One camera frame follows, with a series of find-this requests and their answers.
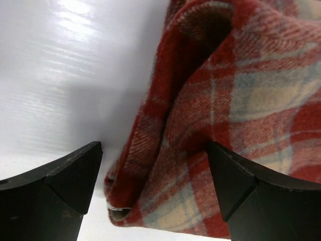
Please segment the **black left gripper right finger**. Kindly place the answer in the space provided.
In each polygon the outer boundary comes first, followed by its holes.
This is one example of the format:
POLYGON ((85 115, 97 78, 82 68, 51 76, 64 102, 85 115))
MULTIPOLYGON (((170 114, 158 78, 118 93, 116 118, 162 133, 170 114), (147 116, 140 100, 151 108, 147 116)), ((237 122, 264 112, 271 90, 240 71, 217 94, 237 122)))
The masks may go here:
POLYGON ((250 161, 217 142, 207 147, 231 240, 320 240, 320 184, 250 161))

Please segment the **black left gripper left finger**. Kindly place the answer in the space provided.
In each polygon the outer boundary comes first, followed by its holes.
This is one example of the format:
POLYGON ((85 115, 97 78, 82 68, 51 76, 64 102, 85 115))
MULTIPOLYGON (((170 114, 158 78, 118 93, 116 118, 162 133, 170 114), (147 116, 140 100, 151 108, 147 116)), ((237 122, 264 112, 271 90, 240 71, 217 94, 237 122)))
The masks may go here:
POLYGON ((60 159, 1 180, 1 240, 77 240, 102 155, 101 143, 91 142, 60 159))

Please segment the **red patterned skirt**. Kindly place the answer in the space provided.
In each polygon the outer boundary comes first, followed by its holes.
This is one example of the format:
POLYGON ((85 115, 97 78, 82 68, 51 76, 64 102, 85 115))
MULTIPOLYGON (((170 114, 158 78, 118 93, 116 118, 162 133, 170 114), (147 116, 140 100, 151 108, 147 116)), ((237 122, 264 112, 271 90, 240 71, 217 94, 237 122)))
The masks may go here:
POLYGON ((104 180, 111 223, 229 238, 210 141, 320 181, 320 1, 170 1, 148 93, 104 180))

